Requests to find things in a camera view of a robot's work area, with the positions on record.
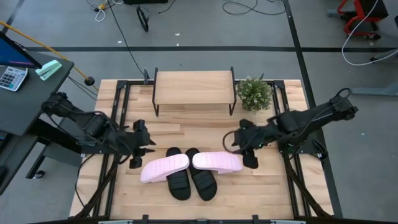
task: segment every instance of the red chair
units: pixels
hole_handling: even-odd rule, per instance
[[[350,35],[356,25],[361,22],[371,11],[376,0],[354,0],[355,11],[342,11],[341,9],[347,3],[348,0],[343,0],[337,9],[337,13],[340,18],[346,21],[344,26],[344,32]],[[377,2],[376,7],[369,15],[368,18],[355,30],[353,35],[365,36],[369,39],[378,40],[381,36],[378,34],[379,28],[376,22],[386,18],[388,16],[387,9],[384,5],[383,0]]]

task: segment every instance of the black desk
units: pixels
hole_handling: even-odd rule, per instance
[[[29,79],[25,81],[19,91],[11,92],[0,89],[0,102],[2,103],[0,106],[2,116],[0,130],[13,134],[6,147],[0,152],[0,166],[7,169],[7,174],[0,183],[0,195],[9,185],[36,142],[46,145],[55,142],[76,153],[81,152],[80,147],[74,143],[75,139],[39,119],[42,114],[41,104],[52,93],[57,92],[73,68],[73,62],[35,52],[29,52],[29,54],[41,64],[54,59],[58,60],[62,67],[46,81],[41,80],[34,69],[29,69]],[[4,72],[5,69],[6,67],[0,67],[0,72]]]

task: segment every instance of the wooden table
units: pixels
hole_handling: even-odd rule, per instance
[[[284,80],[287,99],[292,110],[305,110],[307,105],[300,80]],[[117,80],[102,80],[95,110],[111,115]],[[169,147],[177,146],[184,153],[191,147],[201,152],[222,151],[221,140],[228,131],[237,129],[238,121],[249,119],[258,125],[275,115],[274,107],[257,113],[244,111],[241,100],[236,102],[234,115],[230,116],[224,105],[164,105],[159,117],[152,106],[152,85],[134,85],[129,94],[126,125],[144,119],[151,138],[157,143],[156,152],[146,154],[143,166],[149,161],[165,157]],[[123,90],[119,105],[123,102]],[[141,219],[148,214],[150,219],[260,219],[292,218],[292,207],[287,186],[282,156],[276,143],[257,150],[258,169],[245,167],[242,172],[218,175],[214,172],[218,191],[209,202],[204,202],[192,186],[192,195],[186,201],[174,199],[166,182],[142,184],[139,176],[142,168],[129,169],[128,162],[119,166],[114,192],[112,219]],[[87,202],[98,185],[103,155],[95,155],[81,168],[78,191]],[[328,213],[332,214],[328,188],[321,162],[310,155],[300,155],[303,175],[308,190]],[[296,188],[300,214],[303,215],[302,199]],[[103,214],[102,200],[100,214]],[[73,199],[70,215],[81,210],[77,197]]]

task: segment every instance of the small wooden bench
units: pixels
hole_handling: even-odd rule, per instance
[[[159,105],[223,104],[232,115],[236,104],[234,70],[158,72],[152,95],[156,116]]]

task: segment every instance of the potted plant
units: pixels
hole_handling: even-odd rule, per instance
[[[243,109],[257,112],[267,110],[271,105],[271,87],[260,78],[247,77],[245,81],[238,84],[236,93],[242,100]]]

